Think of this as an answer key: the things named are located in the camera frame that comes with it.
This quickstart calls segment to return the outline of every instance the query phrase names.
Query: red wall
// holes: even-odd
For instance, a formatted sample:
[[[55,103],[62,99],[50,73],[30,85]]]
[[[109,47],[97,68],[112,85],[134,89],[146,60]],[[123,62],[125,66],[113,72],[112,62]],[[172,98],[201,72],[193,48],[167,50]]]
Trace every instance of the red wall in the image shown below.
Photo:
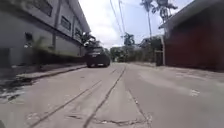
[[[224,69],[224,18],[217,14],[208,9],[174,28],[166,41],[166,65]]]

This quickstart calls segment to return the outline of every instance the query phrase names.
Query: tire track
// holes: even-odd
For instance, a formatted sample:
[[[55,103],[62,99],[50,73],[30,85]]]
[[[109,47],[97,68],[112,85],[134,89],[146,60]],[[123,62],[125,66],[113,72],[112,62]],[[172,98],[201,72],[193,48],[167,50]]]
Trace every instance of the tire track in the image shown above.
[[[91,122],[92,119],[94,119],[94,116],[96,115],[97,111],[103,106],[103,104],[107,101],[107,99],[109,98],[112,90],[115,88],[115,86],[117,85],[118,81],[121,79],[121,77],[123,76],[124,72],[126,70],[126,67],[123,69],[122,73],[120,74],[120,76],[118,77],[118,79],[116,80],[116,82],[114,83],[114,85],[110,88],[110,90],[107,92],[105,98],[103,99],[103,101],[96,107],[96,109],[93,111],[93,113],[87,118],[87,120],[85,121],[83,128],[87,128]]]
[[[112,75],[114,72],[116,71],[116,69],[114,69],[112,72],[109,73],[109,75],[107,75],[106,77]],[[44,116],[43,118],[39,119],[37,122],[33,123],[32,125],[30,125],[28,128],[34,128],[36,127],[38,124],[40,124],[41,122],[45,121],[46,119],[48,119],[49,117],[51,117],[52,115],[54,115],[56,112],[58,112],[59,110],[63,109],[65,106],[67,106],[68,104],[70,104],[71,102],[75,101],[76,99],[78,99],[79,97],[81,97],[84,93],[90,91],[91,89],[93,89],[95,86],[97,86],[100,82],[102,82],[103,79],[100,79],[99,81],[97,81],[95,84],[93,84],[90,88],[87,88],[86,90],[84,90],[83,92],[81,92],[79,95],[75,96],[74,98],[72,98],[71,100],[69,100],[68,102],[66,102],[65,104],[59,106],[57,109],[55,109],[54,111],[48,113],[46,116]]]

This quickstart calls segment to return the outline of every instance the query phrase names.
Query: roof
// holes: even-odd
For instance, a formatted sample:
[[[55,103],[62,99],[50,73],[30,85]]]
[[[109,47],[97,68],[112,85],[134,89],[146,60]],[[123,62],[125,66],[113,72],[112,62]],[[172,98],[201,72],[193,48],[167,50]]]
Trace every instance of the roof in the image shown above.
[[[194,0],[192,3],[184,7],[177,14],[168,19],[164,24],[162,24],[159,28],[169,28],[172,29],[175,26],[181,24],[186,21],[190,17],[198,14],[204,9],[210,7],[218,1],[222,0]]]
[[[89,24],[88,24],[86,17],[83,13],[83,10],[79,4],[79,1],[78,0],[69,0],[69,3],[71,3],[72,9],[73,9],[74,13],[76,14],[77,18],[79,19],[80,24],[84,29],[84,32],[90,32],[91,30],[90,30]]]

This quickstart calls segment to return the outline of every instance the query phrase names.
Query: street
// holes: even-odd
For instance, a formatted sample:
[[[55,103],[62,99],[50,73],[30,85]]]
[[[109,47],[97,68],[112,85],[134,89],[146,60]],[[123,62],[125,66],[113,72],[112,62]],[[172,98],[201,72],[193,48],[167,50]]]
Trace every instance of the street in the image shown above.
[[[0,102],[0,128],[224,126],[224,82],[156,67],[81,68],[35,80],[18,92]]]

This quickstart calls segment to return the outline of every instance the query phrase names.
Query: military truck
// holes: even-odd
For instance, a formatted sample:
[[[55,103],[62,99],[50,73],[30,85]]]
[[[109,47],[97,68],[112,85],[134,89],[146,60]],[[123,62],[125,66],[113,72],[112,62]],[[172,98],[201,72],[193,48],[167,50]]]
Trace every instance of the military truck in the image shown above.
[[[85,55],[85,60],[88,68],[93,66],[110,66],[110,57],[106,54],[103,47],[93,47],[88,49]]]

